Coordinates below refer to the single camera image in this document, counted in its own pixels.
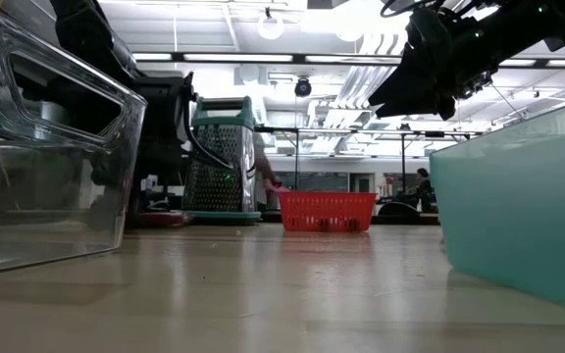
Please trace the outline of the teal metal box grater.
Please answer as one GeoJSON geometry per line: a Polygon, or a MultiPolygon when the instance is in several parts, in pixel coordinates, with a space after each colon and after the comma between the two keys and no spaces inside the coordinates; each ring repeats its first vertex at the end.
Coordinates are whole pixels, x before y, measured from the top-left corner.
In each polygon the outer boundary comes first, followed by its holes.
{"type": "Polygon", "coordinates": [[[251,99],[200,98],[189,122],[191,151],[181,209],[201,225],[256,224],[261,213],[251,99]]]}

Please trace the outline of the person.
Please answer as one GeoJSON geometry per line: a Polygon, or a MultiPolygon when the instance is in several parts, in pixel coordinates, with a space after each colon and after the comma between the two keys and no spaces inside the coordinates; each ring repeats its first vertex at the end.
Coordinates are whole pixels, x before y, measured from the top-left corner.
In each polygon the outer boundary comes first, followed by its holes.
{"type": "Polygon", "coordinates": [[[283,187],[272,169],[271,163],[265,153],[265,142],[260,133],[254,135],[254,157],[256,169],[255,200],[257,210],[264,213],[268,209],[268,191],[283,187]]]}
{"type": "Polygon", "coordinates": [[[434,189],[430,181],[430,174],[425,168],[416,172],[417,186],[415,191],[405,196],[405,203],[414,208],[420,208],[422,213],[432,214],[436,211],[433,202],[434,189]]]}

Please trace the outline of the red snack packet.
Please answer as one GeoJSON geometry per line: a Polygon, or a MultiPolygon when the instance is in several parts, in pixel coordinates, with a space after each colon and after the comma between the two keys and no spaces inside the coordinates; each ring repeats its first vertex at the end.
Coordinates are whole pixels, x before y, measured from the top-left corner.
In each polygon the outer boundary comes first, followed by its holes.
{"type": "Polygon", "coordinates": [[[133,228],[177,228],[189,224],[191,217],[183,212],[145,212],[133,221],[133,228]]]}

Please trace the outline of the black chair back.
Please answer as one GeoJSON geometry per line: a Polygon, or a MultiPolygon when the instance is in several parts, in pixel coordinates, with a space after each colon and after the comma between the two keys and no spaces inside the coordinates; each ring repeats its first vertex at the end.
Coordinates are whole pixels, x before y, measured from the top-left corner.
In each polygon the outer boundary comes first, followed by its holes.
{"type": "Polygon", "coordinates": [[[383,204],[378,215],[397,218],[417,218],[420,216],[420,213],[416,207],[406,203],[392,201],[383,204]]]}

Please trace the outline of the clear plastic bin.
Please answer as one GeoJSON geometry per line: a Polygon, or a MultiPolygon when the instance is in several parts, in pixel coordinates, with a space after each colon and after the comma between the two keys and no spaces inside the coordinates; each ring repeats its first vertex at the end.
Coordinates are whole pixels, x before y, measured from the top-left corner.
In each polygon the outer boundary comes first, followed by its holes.
{"type": "Polygon", "coordinates": [[[0,271],[119,247],[145,100],[0,0],[0,271]]]}

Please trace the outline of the red plastic mesh basket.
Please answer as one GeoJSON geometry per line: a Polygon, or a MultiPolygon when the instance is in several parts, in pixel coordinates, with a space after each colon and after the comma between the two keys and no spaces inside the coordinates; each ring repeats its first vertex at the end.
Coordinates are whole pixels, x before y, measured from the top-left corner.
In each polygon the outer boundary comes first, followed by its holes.
{"type": "Polygon", "coordinates": [[[286,231],[356,232],[371,224],[377,196],[368,192],[281,191],[286,231]]]}

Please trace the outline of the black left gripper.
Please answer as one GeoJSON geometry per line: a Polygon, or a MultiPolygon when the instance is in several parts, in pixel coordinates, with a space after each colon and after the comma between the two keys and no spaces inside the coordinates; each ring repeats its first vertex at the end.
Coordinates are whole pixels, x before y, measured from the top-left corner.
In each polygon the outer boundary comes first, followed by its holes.
{"type": "Polygon", "coordinates": [[[182,164],[180,144],[141,144],[138,148],[128,200],[128,215],[139,216],[146,208],[141,182],[150,175],[168,181],[177,177],[182,164]]]}

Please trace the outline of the teal plastic bin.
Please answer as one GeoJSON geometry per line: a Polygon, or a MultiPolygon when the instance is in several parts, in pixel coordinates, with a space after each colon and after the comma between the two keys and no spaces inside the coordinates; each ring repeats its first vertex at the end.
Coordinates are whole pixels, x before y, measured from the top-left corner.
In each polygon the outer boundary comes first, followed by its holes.
{"type": "Polygon", "coordinates": [[[565,305],[565,106],[429,161],[453,268],[565,305]]]}

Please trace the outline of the overhead light bar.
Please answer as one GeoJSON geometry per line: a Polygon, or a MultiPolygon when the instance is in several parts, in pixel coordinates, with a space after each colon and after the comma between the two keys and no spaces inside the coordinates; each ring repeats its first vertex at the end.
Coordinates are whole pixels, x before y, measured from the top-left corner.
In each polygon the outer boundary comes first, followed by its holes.
{"type": "MultiPolygon", "coordinates": [[[[396,67],[398,55],[360,54],[258,54],[214,52],[138,52],[137,63],[198,63],[198,64],[284,64],[325,66],[385,66],[396,67]]],[[[503,69],[565,70],[565,57],[516,57],[498,64],[503,69]]]]}

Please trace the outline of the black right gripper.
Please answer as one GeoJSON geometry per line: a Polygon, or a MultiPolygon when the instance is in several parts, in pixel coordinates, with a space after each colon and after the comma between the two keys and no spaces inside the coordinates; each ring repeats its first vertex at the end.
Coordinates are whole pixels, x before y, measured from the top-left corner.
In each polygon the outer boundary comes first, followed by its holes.
{"type": "Polygon", "coordinates": [[[475,49],[484,36],[472,17],[422,7],[406,27],[408,42],[400,64],[368,102],[379,118],[432,114],[452,118],[456,102],[475,74],[475,49]]]}

